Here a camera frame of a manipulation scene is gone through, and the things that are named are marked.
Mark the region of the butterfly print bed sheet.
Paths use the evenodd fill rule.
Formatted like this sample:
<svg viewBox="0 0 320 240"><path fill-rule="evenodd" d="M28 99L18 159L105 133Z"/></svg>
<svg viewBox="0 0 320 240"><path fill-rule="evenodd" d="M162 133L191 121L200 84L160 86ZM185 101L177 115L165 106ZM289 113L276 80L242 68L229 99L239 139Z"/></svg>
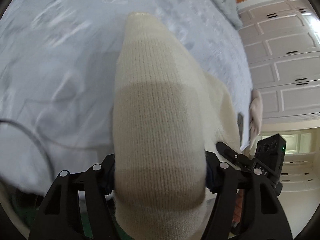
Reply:
<svg viewBox="0 0 320 240"><path fill-rule="evenodd" d="M228 88L249 144L253 88L238 31L212 0L13 0L1 18L1 177L46 194L61 170L81 172L112 152L116 61L126 18L159 18L200 66Z"/></svg>

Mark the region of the white panelled wardrobe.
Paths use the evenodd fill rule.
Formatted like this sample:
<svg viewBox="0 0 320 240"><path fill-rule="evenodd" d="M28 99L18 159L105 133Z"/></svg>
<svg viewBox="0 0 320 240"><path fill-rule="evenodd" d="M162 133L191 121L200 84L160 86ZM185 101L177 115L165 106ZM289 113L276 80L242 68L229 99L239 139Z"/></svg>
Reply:
<svg viewBox="0 0 320 240"><path fill-rule="evenodd" d="M240 11L239 34L266 123L319 118L319 19L306 0Z"/></svg>

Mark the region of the cream knitted sweater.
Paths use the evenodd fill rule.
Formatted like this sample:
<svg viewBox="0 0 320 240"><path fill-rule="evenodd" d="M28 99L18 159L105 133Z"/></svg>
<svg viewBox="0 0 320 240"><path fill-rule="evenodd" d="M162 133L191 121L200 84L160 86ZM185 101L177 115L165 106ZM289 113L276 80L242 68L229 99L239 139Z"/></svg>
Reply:
<svg viewBox="0 0 320 240"><path fill-rule="evenodd" d="M205 152L240 149L231 96L155 16L127 17L113 108L116 220L134 239L200 239Z"/></svg>

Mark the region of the beige cloth on bed edge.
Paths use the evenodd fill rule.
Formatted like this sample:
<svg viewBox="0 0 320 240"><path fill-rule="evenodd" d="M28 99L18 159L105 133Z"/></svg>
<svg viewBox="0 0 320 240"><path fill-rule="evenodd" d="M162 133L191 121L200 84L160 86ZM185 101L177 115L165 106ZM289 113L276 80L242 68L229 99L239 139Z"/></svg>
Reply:
<svg viewBox="0 0 320 240"><path fill-rule="evenodd" d="M254 145L254 142L261 132L263 121L263 99L261 93L253 89L252 90L252 101L249 106L249 133L250 133L250 144L249 149Z"/></svg>

